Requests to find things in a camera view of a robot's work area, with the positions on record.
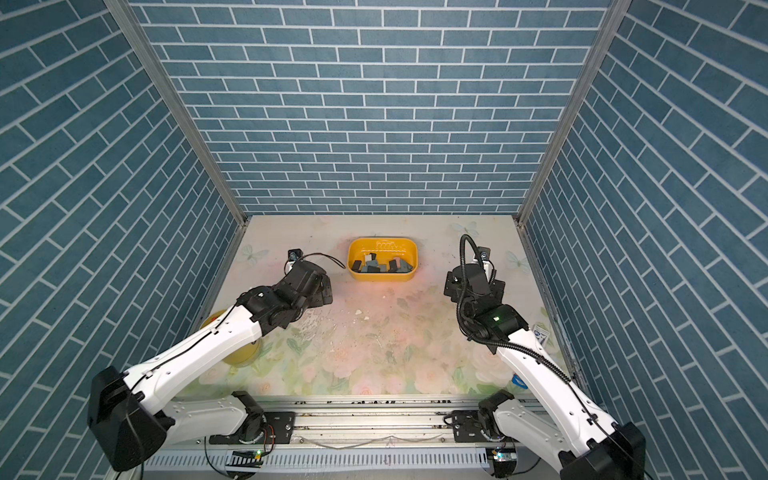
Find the teal eraser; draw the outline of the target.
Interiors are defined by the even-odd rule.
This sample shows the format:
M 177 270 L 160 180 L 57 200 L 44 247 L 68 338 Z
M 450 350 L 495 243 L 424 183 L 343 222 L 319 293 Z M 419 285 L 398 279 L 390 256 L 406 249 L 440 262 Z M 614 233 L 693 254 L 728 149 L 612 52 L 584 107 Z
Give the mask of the teal eraser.
M 400 260 L 397 267 L 398 273 L 408 273 L 413 270 L 413 267 L 404 260 Z

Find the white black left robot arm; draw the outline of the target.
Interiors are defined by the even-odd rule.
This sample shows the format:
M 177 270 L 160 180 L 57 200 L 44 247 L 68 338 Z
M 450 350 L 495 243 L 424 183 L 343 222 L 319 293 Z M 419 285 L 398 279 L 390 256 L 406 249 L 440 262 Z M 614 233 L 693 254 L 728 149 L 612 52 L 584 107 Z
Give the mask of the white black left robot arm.
M 221 316 L 168 350 L 125 371 L 109 366 L 96 374 L 87 426 L 112 469 L 140 467 L 166 444 L 210 436 L 260 440 L 264 411 L 250 394 L 192 402 L 177 400 L 177 394 L 225 357 L 332 301 L 327 272 L 299 260 L 279 282 L 242 293 Z

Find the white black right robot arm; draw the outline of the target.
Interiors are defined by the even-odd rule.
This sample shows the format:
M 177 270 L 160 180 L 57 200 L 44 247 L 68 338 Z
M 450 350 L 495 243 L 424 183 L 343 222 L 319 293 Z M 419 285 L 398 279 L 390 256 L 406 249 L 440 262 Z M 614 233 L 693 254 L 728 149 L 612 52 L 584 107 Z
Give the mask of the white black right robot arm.
M 510 366 L 549 416 L 528 413 L 512 394 L 499 392 L 480 407 L 492 436 L 521 442 L 562 479 L 645 478 L 642 432 L 633 423 L 618 424 L 554 363 L 523 317 L 503 303 L 504 284 L 488 268 L 454 268 L 444 293 L 467 339 Z

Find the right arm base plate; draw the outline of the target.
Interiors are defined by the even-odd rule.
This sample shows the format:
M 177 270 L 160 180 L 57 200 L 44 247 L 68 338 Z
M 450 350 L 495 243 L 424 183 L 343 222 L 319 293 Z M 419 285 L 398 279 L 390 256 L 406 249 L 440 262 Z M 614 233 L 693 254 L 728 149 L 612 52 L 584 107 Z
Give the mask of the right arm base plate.
M 454 410 L 444 418 L 453 433 L 455 443 L 498 442 L 500 437 L 493 437 L 483 427 L 477 410 Z

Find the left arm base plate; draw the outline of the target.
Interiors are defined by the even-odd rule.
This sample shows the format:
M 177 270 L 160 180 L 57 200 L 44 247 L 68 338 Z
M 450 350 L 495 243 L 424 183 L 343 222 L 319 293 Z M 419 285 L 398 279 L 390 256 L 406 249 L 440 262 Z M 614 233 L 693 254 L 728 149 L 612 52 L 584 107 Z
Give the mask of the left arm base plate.
M 266 446 L 289 444 L 294 432 L 295 420 L 296 413 L 291 411 L 249 415 L 238 433 L 238 442 Z

